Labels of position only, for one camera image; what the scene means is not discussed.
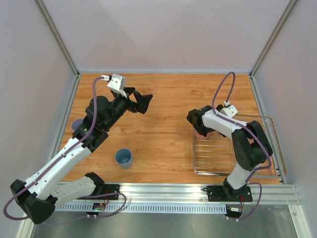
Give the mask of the blue plastic cup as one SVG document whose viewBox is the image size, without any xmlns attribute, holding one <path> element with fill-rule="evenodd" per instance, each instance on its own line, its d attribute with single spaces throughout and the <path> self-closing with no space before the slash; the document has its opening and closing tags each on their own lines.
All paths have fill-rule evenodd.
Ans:
<svg viewBox="0 0 317 238">
<path fill-rule="evenodd" d="M 132 152 L 127 148 L 119 149 L 115 154 L 115 161 L 122 167 L 122 168 L 130 168 L 133 162 Z"/>
</svg>

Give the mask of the pink plastic cup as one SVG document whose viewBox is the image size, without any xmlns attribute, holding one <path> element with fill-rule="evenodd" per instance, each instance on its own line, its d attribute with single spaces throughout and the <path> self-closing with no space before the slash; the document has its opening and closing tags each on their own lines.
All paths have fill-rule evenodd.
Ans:
<svg viewBox="0 0 317 238">
<path fill-rule="evenodd" d="M 194 135 L 199 140 L 206 140 L 208 138 L 208 136 L 203 136 L 203 135 L 199 134 L 196 130 L 194 131 Z"/>
</svg>

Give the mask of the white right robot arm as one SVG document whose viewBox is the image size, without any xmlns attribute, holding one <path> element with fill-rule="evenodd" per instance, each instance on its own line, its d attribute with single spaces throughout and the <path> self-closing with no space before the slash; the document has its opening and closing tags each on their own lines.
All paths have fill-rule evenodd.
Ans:
<svg viewBox="0 0 317 238">
<path fill-rule="evenodd" d="M 257 121 L 245 122 L 234 117 L 237 110 L 234 106 L 217 108 L 205 106 L 188 112 L 187 121 L 197 134 L 208 136 L 216 131 L 229 138 L 237 165 L 223 182 L 223 195 L 227 200 L 234 201 L 246 188 L 253 174 L 261 168 L 261 164 L 270 160 L 272 147 L 266 134 Z"/>
</svg>

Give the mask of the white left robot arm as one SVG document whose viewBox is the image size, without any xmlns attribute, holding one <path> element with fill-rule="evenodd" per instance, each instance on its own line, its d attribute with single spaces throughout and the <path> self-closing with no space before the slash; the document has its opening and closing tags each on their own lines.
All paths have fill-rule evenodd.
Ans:
<svg viewBox="0 0 317 238">
<path fill-rule="evenodd" d="M 141 95 L 133 87 L 126 87 L 123 92 L 125 95 L 113 92 L 112 101 L 105 96 L 94 96 L 83 122 L 65 146 L 33 176 L 11 184 L 14 200 L 35 225 L 74 199 L 86 196 L 98 199 L 103 195 L 105 182 L 93 172 L 64 186 L 58 183 L 108 138 L 109 130 L 126 111 L 144 114 L 153 98 L 152 94 Z"/>
</svg>

